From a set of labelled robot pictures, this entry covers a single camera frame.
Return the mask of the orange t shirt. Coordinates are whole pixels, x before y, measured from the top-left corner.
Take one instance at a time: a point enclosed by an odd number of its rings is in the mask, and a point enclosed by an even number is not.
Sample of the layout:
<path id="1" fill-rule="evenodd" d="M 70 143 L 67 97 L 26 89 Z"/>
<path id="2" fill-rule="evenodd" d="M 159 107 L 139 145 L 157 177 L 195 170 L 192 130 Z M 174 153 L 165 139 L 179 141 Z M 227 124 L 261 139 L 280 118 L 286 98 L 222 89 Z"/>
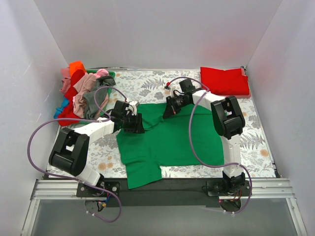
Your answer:
<path id="1" fill-rule="evenodd" d="M 77 70 L 82 70 L 84 73 L 86 73 L 86 69 L 81 61 L 71 62 L 69 64 L 70 75 L 72 76 Z"/>

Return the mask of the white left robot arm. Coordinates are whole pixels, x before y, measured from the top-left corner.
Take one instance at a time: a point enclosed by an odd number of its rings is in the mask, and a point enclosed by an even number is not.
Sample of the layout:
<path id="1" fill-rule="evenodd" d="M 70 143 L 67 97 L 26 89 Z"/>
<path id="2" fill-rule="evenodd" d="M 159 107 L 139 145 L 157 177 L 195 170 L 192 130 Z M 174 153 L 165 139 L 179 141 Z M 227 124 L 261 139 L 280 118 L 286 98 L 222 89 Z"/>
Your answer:
<path id="1" fill-rule="evenodd" d="M 88 191 L 95 197 L 105 195 L 104 176 L 87 164 L 89 146 L 105 135 L 123 130 L 142 134 L 142 114 L 137 112 L 138 101 L 117 101 L 110 113 L 110 120 L 99 118 L 85 126 L 60 130 L 49 157 L 49 164 L 79 181 L 88 184 Z"/>

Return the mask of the green t shirt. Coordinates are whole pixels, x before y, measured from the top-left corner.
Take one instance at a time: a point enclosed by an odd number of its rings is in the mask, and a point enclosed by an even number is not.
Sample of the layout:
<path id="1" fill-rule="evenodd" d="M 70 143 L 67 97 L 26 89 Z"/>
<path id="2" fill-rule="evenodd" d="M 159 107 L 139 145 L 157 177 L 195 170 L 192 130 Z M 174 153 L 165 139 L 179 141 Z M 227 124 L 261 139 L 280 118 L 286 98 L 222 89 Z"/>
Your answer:
<path id="1" fill-rule="evenodd" d="M 162 178 L 162 166 L 198 165 L 189 144 L 189 118 L 193 105 L 185 106 L 180 113 L 163 119 L 166 105 L 141 104 L 143 134 L 117 135 L 121 161 L 126 167 L 130 189 L 141 187 Z M 212 112 L 197 106 L 191 126 L 192 143 L 198 157 L 209 165 L 224 163 L 221 138 L 213 125 Z"/>

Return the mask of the crumpled red t shirt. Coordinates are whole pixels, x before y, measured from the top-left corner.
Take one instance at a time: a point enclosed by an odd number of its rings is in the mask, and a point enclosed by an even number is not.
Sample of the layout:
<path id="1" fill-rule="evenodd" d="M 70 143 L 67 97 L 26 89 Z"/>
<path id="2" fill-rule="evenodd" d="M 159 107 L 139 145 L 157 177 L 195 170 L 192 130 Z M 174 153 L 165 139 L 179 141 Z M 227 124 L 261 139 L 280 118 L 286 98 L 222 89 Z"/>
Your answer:
<path id="1" fill-rule="evenodd" d="M 73 109 L 73 97 L 78 94 L 77 90 L 74 88 L 74 85 L 85 75 L 83 70 L 76 70 L 70 79 L 70 88 L 65 94 L 65 98 L 69 100 L 69 104 L 63 109 L 63 112 L 58 116 L 58 118 L 77 118 L 79 117 L 74 114 Z"/>

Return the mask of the aluminium frame rail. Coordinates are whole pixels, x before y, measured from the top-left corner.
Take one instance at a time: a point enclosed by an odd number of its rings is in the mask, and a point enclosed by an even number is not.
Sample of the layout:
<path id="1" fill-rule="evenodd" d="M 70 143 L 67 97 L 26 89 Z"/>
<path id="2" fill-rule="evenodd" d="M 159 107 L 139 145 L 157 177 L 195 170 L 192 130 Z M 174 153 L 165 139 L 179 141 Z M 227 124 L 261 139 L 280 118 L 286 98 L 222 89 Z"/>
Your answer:
<path id="1" fill-rule="evenodd" d="M 72 180 L 38 180 L 24 236 L 305 236 L 286 178 L 255 178 L 247 197 L 219 207 L 122 206 Z"/>

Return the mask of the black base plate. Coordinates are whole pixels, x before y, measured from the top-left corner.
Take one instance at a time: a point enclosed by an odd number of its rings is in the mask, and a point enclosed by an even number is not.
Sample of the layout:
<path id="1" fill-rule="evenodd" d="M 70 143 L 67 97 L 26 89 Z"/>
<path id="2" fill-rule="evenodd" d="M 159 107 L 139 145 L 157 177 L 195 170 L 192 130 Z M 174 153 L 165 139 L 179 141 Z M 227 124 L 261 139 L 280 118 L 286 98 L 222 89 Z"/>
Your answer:
<path id="1" fill-rule="evenodd" d="M 128 189 L 126 178 L 108 178 L 101 187 L 114 192 L 124 207 L 219 207 L 221 199 L 235 199 L 239 203 L 250 190 L 246 181 L 239 191 L 226 192 L 221 178 L 164 178 L 134 189 Z"/>

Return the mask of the blue t shirt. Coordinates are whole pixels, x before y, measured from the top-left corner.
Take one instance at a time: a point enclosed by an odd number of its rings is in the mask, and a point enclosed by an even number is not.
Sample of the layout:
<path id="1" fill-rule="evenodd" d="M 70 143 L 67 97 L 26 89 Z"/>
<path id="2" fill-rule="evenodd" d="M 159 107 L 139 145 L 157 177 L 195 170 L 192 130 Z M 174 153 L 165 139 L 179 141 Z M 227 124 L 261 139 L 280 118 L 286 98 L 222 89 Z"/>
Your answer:
<path id="1" fill-rule="evenodd" d="M 69 100 L 66 97 L 63 97 L 63 101 L 60 107 L 56 108 L 56 112 L 53 116 L 54 119 L 57 119 L 58 116 L 64 111 L 64 109 L 69 105 Z"/>

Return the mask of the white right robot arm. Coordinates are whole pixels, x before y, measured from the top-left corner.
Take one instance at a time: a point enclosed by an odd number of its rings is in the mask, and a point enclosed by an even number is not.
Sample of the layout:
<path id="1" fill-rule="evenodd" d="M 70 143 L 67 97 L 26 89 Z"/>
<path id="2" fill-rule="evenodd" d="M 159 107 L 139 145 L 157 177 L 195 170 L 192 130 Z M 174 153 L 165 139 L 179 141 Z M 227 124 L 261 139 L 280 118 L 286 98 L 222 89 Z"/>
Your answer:
<path id="1" fill-rule="evenodd" d="M 221 185 L 214 191 L 232 196 L 241 191 L 246 178 L 240 155 L 240 139 L 246 124 L 243 113 L 235 96 L 222 97 L 212 94 L 204 84 L 201 85 L 201 88 L 196 88 L 192 84 L 193 81 L 196 79 L 181 76 L 166 83 L 164 89 L 168 90 L 170 95 L 166 98 L 163 118 L 177 115 L 184 106 L 194 105 L 189 118 L 189 144 L 192 153 L 206 167 L 223 168 Z M 212 112 L 214 128 L 221 138 L 223 147 L 223 165 L 206 164 L 195 152 L 191 126 L 194 112 L 199 105 Z"/>

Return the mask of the green laundry basket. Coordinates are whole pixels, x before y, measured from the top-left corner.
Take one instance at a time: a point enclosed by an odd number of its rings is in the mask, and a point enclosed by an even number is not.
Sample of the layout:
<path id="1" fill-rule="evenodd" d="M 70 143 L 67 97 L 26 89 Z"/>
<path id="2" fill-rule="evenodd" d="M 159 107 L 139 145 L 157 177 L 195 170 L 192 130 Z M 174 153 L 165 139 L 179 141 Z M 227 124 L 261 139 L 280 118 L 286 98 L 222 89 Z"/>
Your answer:
<path id="1" fill-rule="evenodd" d="M 93 73 L 97 79 L 102 77 L 102 76 L 112 76 L 113 78 L 115 78 L 115 73 L 114 72 L 108 72 L 106 69 L 102 68 L 102 69 L 99 69 L 99 70 L 88 70 L 87 71 L 88 73 Z M 103 107 L 101 107 L 101 109 L 104 109 L 104 107 L 107 105 L 107 103 L 103 103 Z"/>

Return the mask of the grey t shirt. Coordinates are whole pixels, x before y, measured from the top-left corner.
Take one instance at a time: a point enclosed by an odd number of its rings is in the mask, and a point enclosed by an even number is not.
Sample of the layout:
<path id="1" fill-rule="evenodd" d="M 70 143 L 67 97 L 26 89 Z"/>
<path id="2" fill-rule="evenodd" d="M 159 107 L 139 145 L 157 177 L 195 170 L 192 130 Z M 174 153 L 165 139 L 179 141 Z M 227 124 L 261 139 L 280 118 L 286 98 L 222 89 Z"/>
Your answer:
<path id="1" fill-rule="evenodd" d="M 108 88 L 101 89 L 96 94 L 96 102 L 94 100 L 94 95 L 96 90 L 98 90 L 100 87 L 103 86 L 114 86 L 116 83 L 114 81 L 114 78 L 112 76 L 102 76 L 98 78 L 95 82 L 95 85 L 92 89 L 92 91 L 87 92 L 83 95 L 85 101 L 86 101 L 86 107 L 84 109 L 84 119 L 98 119 L 100 115 L 100 110 L 96 104 L 98 104 L 100 107 L 103 107 L 103 103 L 107 103 L 108 100 Z"/>

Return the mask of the folded red t shirt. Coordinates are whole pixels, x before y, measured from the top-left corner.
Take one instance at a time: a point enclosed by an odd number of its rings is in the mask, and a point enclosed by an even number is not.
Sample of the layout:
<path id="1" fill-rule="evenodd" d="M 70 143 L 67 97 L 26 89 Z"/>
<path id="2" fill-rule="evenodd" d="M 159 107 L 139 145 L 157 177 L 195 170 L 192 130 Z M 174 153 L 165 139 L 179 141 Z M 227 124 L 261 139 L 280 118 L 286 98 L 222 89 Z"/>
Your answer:
<path id="1" fill-rule="evenodd" d="M 200 78 L 203 88 L 215 95 L 248 97 L 251 94 L 244 68 L 221 70 L 200 67 Z"/>

